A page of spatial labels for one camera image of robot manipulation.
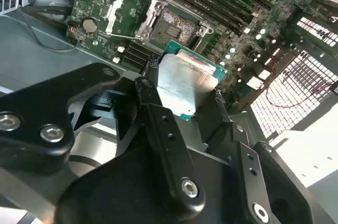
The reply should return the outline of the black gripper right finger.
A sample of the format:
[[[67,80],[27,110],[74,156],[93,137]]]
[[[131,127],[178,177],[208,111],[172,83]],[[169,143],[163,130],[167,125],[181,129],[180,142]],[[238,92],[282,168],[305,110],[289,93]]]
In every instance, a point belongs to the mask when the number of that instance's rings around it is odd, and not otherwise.
[[[311,196],[299,179],[268,144],[250,145],[216,91],[210,94],[210,153],[229,168],[226,211],[233,223],[315,222]]]

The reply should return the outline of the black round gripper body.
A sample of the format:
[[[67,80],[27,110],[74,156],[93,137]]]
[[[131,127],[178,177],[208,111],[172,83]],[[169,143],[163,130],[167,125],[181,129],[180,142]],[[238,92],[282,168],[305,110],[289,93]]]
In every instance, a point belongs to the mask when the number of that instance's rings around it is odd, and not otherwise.
[[[229,166],[183,143],[137,147],[73,182],[57,223],[246,223],[246,146],[234,150]]]

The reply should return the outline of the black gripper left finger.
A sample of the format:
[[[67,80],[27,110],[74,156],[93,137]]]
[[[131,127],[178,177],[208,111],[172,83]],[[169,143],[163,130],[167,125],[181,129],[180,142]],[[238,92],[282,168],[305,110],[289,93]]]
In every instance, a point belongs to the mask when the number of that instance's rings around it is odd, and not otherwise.
[[[53,173],[68,160],[75,133],[92,122],[93,99],[107,93],[124,153],[140,146],[185,144],[173,113],[145,77],[123,78],[93,63],[1,98],[1,165]]]

